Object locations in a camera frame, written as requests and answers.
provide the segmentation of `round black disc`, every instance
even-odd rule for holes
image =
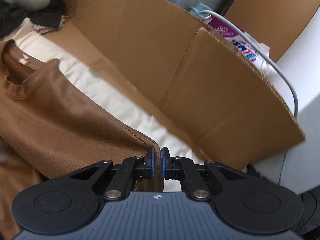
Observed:
[[[54,180],[27,188],[12,203],[17,224],[37,234],[63,234],[88,223],[97,213],[94,192],[77,179]]]
[[[294,192],[257,178],[229,181],[216,207],[228,224],[255,235],[293,229],[303,213],[302,202]]]

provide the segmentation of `corrugated cardboard edge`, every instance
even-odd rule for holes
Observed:
[[[67,6],[67,7],[69,8],[69,11],[75,12],[77,6],[78,6],[77,0],[68,0],[68,6]],[[204,29],[206,32],[209,33],[208,29],[205,28],[204,26],[205,26],[205,25],[203,25],[202,29]],[[227,48],[230,52],[232,52],[232,53],[235,54],[240,60],[242,60],[252,71],[254,71],[254,73],[256,73],[256,74],[258,75],[258,77],[259,77],[261,80],[263,80],[263,81],[267,84],[267,86],[272,90],[272,92],[273,92],[273,94],[276,96],[276,98],[278,98],[278,99],[281,101],[282,105],[285,107],[285,109],[287,110],[287,112],[289,112],[291,119],[294,121],[294,123],[296,124],[296,126],[299,128],[300,132],[301,132],[301,133],[303,134],[303,136],[305,137],[303,131],[301,130],[300,126],[298,125],[298,123],[297,123],[296,120],[294,119],[294,117],[293,117],[291,111],[289,110],[287,104],[285,103],[285,101],[281,98],[281,96],[280,96],[279,93],[274,89],[274,87],[268,82],[268,80],[267,80],[266,78],[264,78],[264,76],[256,69],[256,67],[255,67],[252,63],[250,63],[250,62],[242,55],[241,52],[239,52],[232,44],[230,44],[228,41],[226,41],[226,40],[225,40],[222,36],[220,36],[218,33],[212,33],[212,34],[210,34],[210,35],[211,35],[218,43],[222,44],[225,48]],[[177,65],[177,67],[175,68],[175,72],[174,72],[174,73],[177,72],[179,66],[180,66],[180,64]]]
[[[283,104],[285,109],[290,114],[290,117],[292,121],[297,125],[300,132],[303,134],[304,138],[306,138],[305,133],[301,129],[300,125],[298,124],[297,120],[293,116],[293,113],[289,109],[287,103],[284,101],[284,99],[281,97],[281,95],[278,93],[278,91],[274,88],[274,86],[268,81],[268,79],[265,78],[265,76],[251,63],[235,46],[233,46],[229,41],[227,41],[223,36],[221,36],[216,31],[207,31],[210,33],[210,36],[212,36],[217,42],[222,44],[225,48],[227,48],[230,52],[235,54],[242,62],[244,62],[265,84],[268,85],[272,93],[280,100],[280,102]]]
[[[194,34],[204,27],[200,19],[166,0],[78,0],[72,21],[155,105],[161,101]],[[134,27],[141,39],[137,39],[136,32],[130,31]],[[162,29],[163,35],[156,32],[156,28]],[[175,44],[172,49],[166,44],[172,37],[170,33],[176,37],[172,40]],[[134,39],[138,45],[132,45]],[[139,65],[135,71],[133,63]]]

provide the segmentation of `screw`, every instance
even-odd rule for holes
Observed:
[[[196,198],[206,198],[209,196],[209,193],[205,190],[196,190],[193,192],[193,195],[196,197]]]
[[[118,198],[121,196],[121,192],[119,190],[109,190],[106,192],[106,196],[109,198]]]

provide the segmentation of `white cable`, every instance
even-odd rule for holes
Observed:
[[[294,101],[294,112],[293,115],[295,119],[297,119],[298,116],[298,96],[296,91],[294,90],[293,86],[291,83],[287,80],[287,78],[284,76],[283,72],[281,69],[276,65],[276,63],[273,62],[259,47],[257,47],[253,41],[251,41],[247,35],[245,35],[237,26],[235,26],[232,22],[230,22],[228,19],[225,17],[221,16],[220,14],[210,11],[210,10],[203,10],[203,11],[198,11],[196,8],[192,7],[191,8],[193,11],[195,11],[198,14],[210,14],[211,16],[218,18],[225,24],[229,25],[229,27],[233,28],[248,44],[250,44],[251,47],[254,48],[256,52],[258,52],[276,71],[277,73],[283,78],[283,80],[286,82],[288,85],[289,89],[291,90],[291,93],[293,95],[293,101]]]

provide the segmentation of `ribbed gray plate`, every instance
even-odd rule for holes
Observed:
[[[61,236],[23,231],[15,240],[299,240],[292,232],[277,236],[240,233],[219,220],[207,203],[188,199],[184,192],[131,192],[109,202],[99,216],[80,230]]]

